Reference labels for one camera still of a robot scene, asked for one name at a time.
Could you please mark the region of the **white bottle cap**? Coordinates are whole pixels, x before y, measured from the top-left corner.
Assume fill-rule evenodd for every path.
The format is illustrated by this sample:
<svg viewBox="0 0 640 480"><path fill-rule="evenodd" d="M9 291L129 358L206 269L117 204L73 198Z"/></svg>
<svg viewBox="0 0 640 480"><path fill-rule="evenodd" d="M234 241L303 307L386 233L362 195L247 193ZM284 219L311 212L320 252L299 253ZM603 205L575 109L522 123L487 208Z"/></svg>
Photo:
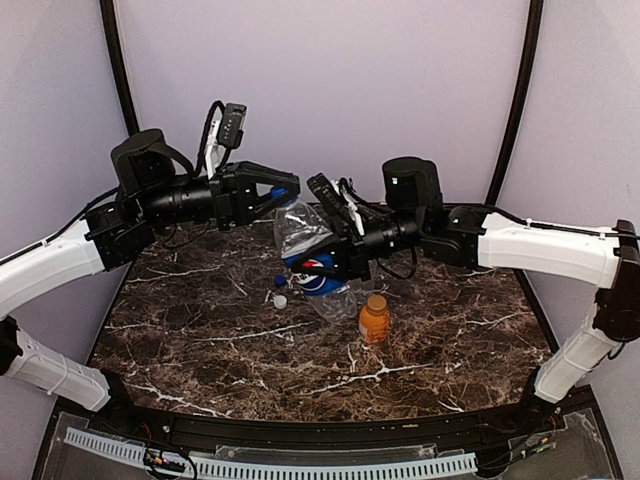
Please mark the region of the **white bottle cap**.
<svg viewBox="0 0 640 480"><path fill-rule="evenodd" d="M276 309L284 309L287 307L288 300L284 295L275 295L273 297L273 305Z"/></svg>

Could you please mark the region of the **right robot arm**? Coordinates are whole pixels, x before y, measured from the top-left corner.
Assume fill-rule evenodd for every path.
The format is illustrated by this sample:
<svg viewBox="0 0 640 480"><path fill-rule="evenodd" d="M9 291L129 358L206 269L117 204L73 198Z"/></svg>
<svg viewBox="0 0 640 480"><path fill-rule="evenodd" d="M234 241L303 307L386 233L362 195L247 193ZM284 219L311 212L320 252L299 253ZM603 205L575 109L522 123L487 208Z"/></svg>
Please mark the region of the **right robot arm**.
<svg viewBox="0 0 640 480"><path fill-rule="evenodd" d="M420 248L447 265L526 270L596 286L592 313L533 374L526 399L511 410L517 432L534 432L547 420L548 404L561 401L613 350L638 339L639 237L631 222L575 227L518 218L495 206L446 205L435 163L418 157L388 160L382 173L390 210L362 224L324 175L309 179L330 227L284 253L292 272L367 280L371 261Z"/></svg>

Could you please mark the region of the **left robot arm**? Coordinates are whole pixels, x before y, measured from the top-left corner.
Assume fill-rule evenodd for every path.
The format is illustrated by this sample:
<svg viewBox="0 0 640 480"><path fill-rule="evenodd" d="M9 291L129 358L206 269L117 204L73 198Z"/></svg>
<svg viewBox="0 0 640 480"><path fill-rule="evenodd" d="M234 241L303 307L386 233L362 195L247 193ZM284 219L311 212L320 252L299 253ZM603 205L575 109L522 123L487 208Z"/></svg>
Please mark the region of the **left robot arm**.
<svg viewBox="0 0 640 480"><path fill-rule="evenodd" d="M35 340L13 312L72 281L112 271L151 246L157 233L189 222L219 230L245 226L300 192L298 176L226 160L198 174L159 129L134 134L111 152L118 187L89 202L58 232L1 261L1 373L70 400L120 436L141 427L140 412L113 373L81 365Z"/></svg>

